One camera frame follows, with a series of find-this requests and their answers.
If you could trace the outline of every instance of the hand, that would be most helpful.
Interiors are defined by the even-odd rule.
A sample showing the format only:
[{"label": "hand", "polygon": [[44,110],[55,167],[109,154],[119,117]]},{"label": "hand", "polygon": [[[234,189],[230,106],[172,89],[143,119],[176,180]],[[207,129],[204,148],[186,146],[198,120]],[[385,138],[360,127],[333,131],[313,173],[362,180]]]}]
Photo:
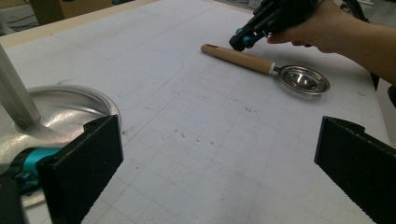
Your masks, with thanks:
[{"label": "hand", "polygon": [[290,27],[283,33],[271,35],[267,42],[270,44],[291,42],[294,46],[311,45],[322,52],[335,52],[343,32],[349,28],[346,23],[354,20],[333,0],[323,0],[307,21]]}]

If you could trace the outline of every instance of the black cable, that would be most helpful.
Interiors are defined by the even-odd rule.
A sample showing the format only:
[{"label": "black cable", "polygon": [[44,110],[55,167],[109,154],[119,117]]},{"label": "black cable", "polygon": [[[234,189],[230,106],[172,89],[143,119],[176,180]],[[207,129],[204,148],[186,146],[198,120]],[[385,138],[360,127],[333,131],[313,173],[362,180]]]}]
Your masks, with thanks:
[{"label": "black cable", "polygon": [[34,15],[27,16],[27,17],[23,17],[23,18],[21,18],[21,19],[19,19],[19,20],[16,20],[16,21],[9,21],[9,22],[7,22],[7,23],[10,24],[10,23],[14,23],[14,22],[17,22],[17,21],[23,21],[23,20],[29,19],[29,18],[31,18],[31,17],[33,17],[33,16],[34,16]]},{"label": "black cable", "polygon": [[37,27],[37,26],[38,26],[38,23],[35,21],[35,22],[28,23],[28,24],[20,25],[20,26],[10,26],[9,28],[11,28],[14,31],[18,32],[18,30],[22,29],[22,28]]}]

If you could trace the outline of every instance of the metal pole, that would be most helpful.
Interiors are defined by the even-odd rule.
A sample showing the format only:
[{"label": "metal pole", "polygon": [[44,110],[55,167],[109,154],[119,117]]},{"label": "metal pole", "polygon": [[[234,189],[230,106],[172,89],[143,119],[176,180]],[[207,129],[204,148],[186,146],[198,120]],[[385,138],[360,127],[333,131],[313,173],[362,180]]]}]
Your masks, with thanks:
[{"label": "metal pole", "polygon": [[41,118],[35,103],[0,44],[0,102],[20,127],[30,126]]}]

